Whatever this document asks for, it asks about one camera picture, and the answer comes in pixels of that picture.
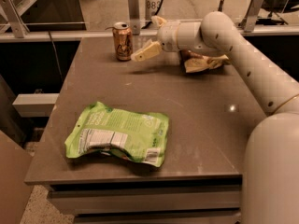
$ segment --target snack bag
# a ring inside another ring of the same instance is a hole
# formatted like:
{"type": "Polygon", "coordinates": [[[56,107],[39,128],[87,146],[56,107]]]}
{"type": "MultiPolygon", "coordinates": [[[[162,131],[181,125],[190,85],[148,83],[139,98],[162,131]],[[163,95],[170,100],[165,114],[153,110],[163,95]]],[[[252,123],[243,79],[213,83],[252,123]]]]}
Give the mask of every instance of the snack bag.
{"type": "Polygon", "coordinates": [[[66,157],[99,151],[160,167],[164,161],[169,118],[160,113],[135,113],[100,102],[87,106],[67,137],[66,157]]]}

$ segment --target black cable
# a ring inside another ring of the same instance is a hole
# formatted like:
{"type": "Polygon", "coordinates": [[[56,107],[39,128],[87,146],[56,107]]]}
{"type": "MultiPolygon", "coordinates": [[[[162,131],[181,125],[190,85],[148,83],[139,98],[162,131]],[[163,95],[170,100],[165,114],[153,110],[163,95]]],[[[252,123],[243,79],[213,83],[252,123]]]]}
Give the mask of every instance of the black cable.
{"type": "MultiPolygon", "coordinates": [[[[159,11],[160,11],[160,9],[161,9],[161,6],[162,6],[162,4],[163,4],[163,1],[164,1],[164,0],[161,0],[160,5],[159,5],[157,11],[155,12],[154,16],[158,15],[158,13],[159,13],[159,11]]],[[[150,25],[151,25],[151,21],[149,21],[149,22],[148,22],[144,27],[142,27],[141,29],[146,29],[146,28],[148,28],[150,25]]]]}
{"type": "Polygon", "coordinates": [[[48,33],[49,33],[49,37],[50,37],[50,42],[53,45],[53,49],[54,49],[54,53],[55,53],[55,59],[56,59],[56,64],[57,64],[57,69],[58,69],[58,72],[59,72],[59,75],[60,75],[60,79],[61,79],[62,83],[64,83],[63,73],[62,73],[62,69],[60,67],[60,63],[59,63],[59,59],[58,59],[58,54],[57,54],[56,46],[54,44],[54,41],[53,41],[53,38],[52,38],[52,35],[51,35],[50,31],[48,31],[48,33]]]}

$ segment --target table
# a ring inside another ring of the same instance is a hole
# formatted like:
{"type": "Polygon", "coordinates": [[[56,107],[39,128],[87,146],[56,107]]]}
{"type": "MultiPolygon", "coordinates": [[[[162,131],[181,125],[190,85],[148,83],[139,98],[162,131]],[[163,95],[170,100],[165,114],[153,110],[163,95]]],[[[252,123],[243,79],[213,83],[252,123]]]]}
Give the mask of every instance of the table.
{"type": "MultiPolygon", "coordinates": [[[[135,36],[135,49],[149,38],[135,36]]],[[[84,215],[173,211],[199,218],[207,209],[233,216],[246,143],[264,118],[232,65],[186,74],[179,55],[165,52],[142,63],[119,62],[112,37],[83,38],[25,182],[47,187],[49,200],[78,221],[84,215]],[[64,141],[82,110],[96,101],[165,113],[170,129],[164,164],[156,168],[98,153],[68,159],[64,141]]]]}

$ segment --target soda can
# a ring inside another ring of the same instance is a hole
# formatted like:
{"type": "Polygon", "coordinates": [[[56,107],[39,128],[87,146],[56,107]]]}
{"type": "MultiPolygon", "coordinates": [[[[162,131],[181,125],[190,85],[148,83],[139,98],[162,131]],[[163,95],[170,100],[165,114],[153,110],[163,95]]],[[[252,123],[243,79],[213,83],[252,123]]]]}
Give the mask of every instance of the soda can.
{"type": "Polygon", "coordinates": [[[114,48],[117,59],[120,61],[131,60],[133,53],[132,30],[125,22],[116,22],[112,29],[114,48]]]}

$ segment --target countertop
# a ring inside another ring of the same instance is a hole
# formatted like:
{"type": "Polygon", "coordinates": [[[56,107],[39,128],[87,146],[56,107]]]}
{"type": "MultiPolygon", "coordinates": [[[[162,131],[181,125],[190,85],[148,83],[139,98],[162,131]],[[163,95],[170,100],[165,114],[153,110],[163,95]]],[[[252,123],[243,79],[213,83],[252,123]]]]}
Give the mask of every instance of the countertop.
{"type": "MultiPolygon", "coordinates": [[[[134,37],[135,49],[150,37],[134,37]]],[[[119,62],[113,38],[83,38],[33,158],[29,185],[185,180],[241,176],[246,143],[265,114],[232,65],[186,74],[176,53],[119,62]],[[100,101],[170,118],[164,164],[65,156],[64,141],[82,110],[100,101]]]]}

